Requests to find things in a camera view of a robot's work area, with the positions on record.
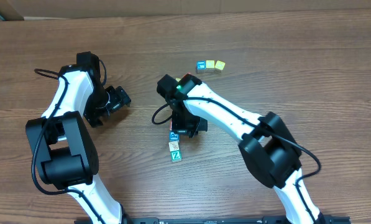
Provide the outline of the blue letter P block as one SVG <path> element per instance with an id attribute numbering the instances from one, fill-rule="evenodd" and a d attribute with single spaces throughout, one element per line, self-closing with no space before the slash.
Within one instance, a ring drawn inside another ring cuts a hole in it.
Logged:
<path id="1" fill-rule="evenodd" d="M 178 142 L 180 140 L 180 135 L 173 132 L 173 131 L 170 131 L 169 133 L 169 141 L 170 142 Z"/>

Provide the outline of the white picture block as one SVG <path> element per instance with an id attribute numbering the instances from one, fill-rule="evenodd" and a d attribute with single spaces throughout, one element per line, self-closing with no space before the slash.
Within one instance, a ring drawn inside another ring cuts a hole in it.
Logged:
<path id="1" fill-rule="evenodd" d="M 168 143 L 168 146 L 169 146 L 170 152 L 179 151 L 180 150 L 178 141 L 170 141 Z"/>

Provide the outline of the green letter Z block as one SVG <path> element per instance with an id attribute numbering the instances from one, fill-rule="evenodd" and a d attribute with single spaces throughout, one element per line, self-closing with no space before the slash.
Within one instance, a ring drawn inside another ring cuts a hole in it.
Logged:
<path id="1" fill-rule="evenodd" d="M 172 162 L 181 162 L 182 161 L 182 156 L 181 156 L 181 151 L 176 150 L 176 151 L 171 151 L 171 160 Z"/>

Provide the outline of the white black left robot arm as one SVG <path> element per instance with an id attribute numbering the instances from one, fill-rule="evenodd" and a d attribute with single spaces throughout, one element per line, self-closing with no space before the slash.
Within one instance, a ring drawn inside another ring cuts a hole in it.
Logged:
<path id="1" fill-rule="evenodd" d="M 32 151 L 31 176 L 45 195 L 71 195 L 89 216 L 89 223 L 132 223 L 113 199 L 98 172 L 96 147 L 85 126 L 102 126 L 131 99 L 121 86 L 106 86 L 106 67 L 91 52 L 76 55 L 76 63 L 59 72 L 36 68 L 35 73 L 58 81 L 50 106 L 31 119 L 25 132 Z"/>

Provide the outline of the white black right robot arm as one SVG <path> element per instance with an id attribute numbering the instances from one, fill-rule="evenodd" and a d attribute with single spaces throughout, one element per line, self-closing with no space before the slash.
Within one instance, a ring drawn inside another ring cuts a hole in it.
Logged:
<path id="1" fill-rule="evenodd" d="M 168 75 L 165 78 L 168 82 L 160 84 L 160 94 L 172 110 L 182 119 L 209 121 L 234 138 L 247 170 L 276 192 L 290 223 L 324 223 L 303 182 L 317 172 L 304 174 L 300 161 L 302 153 L 317 157 L 296 143 L 277 114 L 262 116 L 243 110 L 190 74 L 180 80 Z"/>

